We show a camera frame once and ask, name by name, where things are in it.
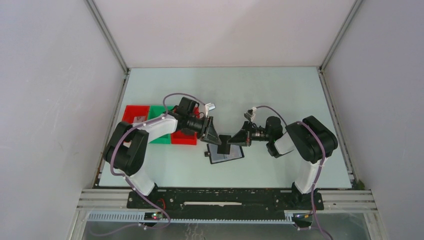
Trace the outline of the black leather card holder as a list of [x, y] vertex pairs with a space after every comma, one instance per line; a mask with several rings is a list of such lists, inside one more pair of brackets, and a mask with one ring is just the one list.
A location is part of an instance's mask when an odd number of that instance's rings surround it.
[[238, 145], [230, 145], [228, 154], [218, 153], [218, 145], [208, 143], [206, 147], [207, 151], [204, 152], [204, 155], [209, 159], [211, 165], [243, 159], [245, 157], [243, 148]]

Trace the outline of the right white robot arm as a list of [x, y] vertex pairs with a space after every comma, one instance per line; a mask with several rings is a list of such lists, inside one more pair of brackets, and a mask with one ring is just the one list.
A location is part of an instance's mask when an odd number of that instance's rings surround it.
[[230, 145], [249, 147], [253, 141], [265, 142], [268, 153], [280, 158], [297, 152], [302, 161], [296, 180], [291, 187], [291, 204], [304, 209], [316, 193], [316, 184], [324, 163], [338, 148], [336, 135], [310, 115], [283, 128], [277, 116], [266, 119], [265, 126], [245, 121], [241, 129], [227, 141]]

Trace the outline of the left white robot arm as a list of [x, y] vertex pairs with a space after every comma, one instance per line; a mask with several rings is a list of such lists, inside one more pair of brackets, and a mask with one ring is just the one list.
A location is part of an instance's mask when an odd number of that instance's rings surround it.
[[183, 93], [178, 105], [166, 108], [159, 116], [139, 123], [119, 122], [110, 137], [102, 158], [109, 163], [113, 176], [122, 177], [137, 193], [138, 201], [145, 208], [153, 208], [158, 202], [154, 192], [155, 182], [143, 166], [150, 142], [178, 131], [195, 133], [198, 140], [220, 145], [221, 140], [209, 112], [214, 103], [204, 103]]

